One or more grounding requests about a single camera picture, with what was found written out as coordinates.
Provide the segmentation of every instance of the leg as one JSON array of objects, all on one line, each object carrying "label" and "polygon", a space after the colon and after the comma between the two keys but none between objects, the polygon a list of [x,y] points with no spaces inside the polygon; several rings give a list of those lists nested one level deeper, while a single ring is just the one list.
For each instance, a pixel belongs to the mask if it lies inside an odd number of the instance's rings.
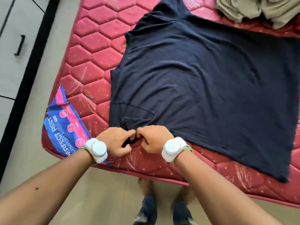
[{"label": "leg", "polygon": [[133,225],[154,225],[157,219],[157,205],[153,194],[152,181],[139,178],[139,186],[145,198]]},{"label": "leg", "polygon": [[187,204],[193,201],[195,195],[193,191],[184,186],[172,204],[174,225],[197,225],[187,208]]}]

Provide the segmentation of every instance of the label icon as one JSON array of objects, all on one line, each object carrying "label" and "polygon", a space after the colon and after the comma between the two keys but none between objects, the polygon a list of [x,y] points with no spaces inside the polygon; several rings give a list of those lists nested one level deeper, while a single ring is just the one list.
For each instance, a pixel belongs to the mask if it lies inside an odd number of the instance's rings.
[{"label": "label icon", "polygon": [[59,116],[60,116],[61,118],[67,117],[67,116],[68,116],[68,111],[62,110],[61,112],[59,112]]},{"label": "label icon", "polygon": [[83,147],[84,144],[85,144],[84,139],[79,138],[79,139],[77,139],[77,140],[75,141],[75,145],[76,145],[78,148]]},{"label": "label icon", "polygon": [[75,129],[75,125],[74,125],[74,124],[68,125],[68,131],[69,131],[70,133],[73,132],[74,129]]}]

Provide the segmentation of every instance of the blue and pink label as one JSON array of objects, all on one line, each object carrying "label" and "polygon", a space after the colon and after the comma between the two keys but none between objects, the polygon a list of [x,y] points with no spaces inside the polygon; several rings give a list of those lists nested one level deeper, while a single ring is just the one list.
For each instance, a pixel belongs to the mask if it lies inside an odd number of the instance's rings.
[{"label": "blue and pink label", "polygon": [[60,155],[71,155],[91,139],[78,113],[72,104],[67,102],[62,85],[48,106],[47,116],[44,125],[51,142]]}]

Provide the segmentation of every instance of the foot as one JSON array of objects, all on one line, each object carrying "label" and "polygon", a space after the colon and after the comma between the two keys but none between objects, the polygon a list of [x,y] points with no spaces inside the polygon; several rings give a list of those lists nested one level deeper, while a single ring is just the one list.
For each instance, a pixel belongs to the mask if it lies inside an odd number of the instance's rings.
[{"label": "foot", "polygon": [[149,195],[149,194],[154,195],[154,193],[153,193],[153,183],[150,179],[139,178],[138,183],[139,183],[140,189],[141,189],[144,197]]},{"label": "foot", "polygon": [[175,202],[179,200],[183,200],[186,205],[191,203],[195,198],[195,194],[193,190],[189,186],[183,186],[178,195],[176,196],[175,200],[172,203],[171,209],[173,210],[173,206]]}]

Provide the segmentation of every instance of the mattress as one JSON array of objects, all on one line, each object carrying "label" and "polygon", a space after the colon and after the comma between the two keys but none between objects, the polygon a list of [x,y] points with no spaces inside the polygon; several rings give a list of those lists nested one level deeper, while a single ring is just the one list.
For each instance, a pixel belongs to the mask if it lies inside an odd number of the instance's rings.
[{"label": "mattress", "polygon": [[[55,97],[59,85],[63,85],[67,100],[78,112],[92,137],[108,128],[111,80],[110,70],[120,62],[126,49],[124,33],[133,29],[137,21],[160,0],[81,0],[70,35],[70,40],[54,82],[49,103]],[[202,18],[237,28],[269,33],[276,36],[300,37],[296,21],[279,30],[273,30],[270,22],[256,18],[233,23],[214,10],[216,0],[183,0],[190,11]],[[148,154],[140,146],[132,146],[132,152],[124,157],[108,157],[109,165],[94,167],[129,174],[157,181],[188,185],[172,163],[161,155]],[[42,130],[43,148],[50,154],[58,154]],[[190,144],[195,155],[218,171],[228,181],[248,196],[300,208],[300,120],[295,133],[294,149],[290,164],[289,182],[280,183],[256,170],[235,162],[228,157]]]}]

